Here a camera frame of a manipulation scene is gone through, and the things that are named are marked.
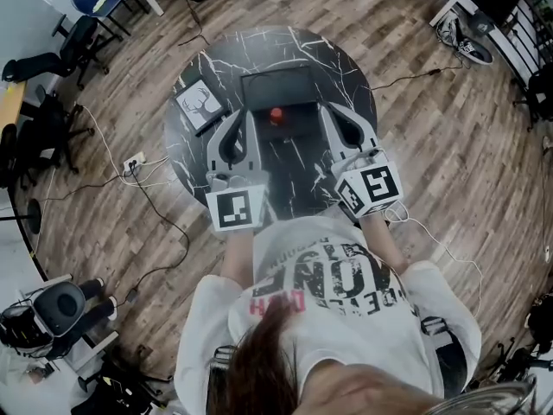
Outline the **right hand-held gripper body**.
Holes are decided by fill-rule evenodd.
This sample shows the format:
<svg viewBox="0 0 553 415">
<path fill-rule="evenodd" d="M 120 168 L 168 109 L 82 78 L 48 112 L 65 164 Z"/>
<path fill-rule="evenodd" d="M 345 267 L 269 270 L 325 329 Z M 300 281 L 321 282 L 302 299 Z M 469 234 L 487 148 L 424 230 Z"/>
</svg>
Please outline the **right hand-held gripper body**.
<svg viewBox="0 0 553 415">
<path fill-rule="evenodd" d="M 354 219 L 384 212 L 403 198 L 397 165 L 381 147 L 358 152 L 331 166 L 334 191 Z"/>
</svg>

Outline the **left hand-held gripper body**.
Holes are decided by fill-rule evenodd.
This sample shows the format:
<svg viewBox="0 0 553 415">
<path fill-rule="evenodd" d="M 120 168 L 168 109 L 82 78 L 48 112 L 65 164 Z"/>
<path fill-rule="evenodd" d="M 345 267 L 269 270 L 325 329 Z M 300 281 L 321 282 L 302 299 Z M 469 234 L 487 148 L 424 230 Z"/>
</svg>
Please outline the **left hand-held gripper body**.
<svg viewBox="0 0 553 415">
<path fill-rule="evenodd" d="M 215 170 L 207 173 L 207 207 L 214 230 L 226 233 L 260 228 L 266 212 L 269 173 Z"/>
</svg>

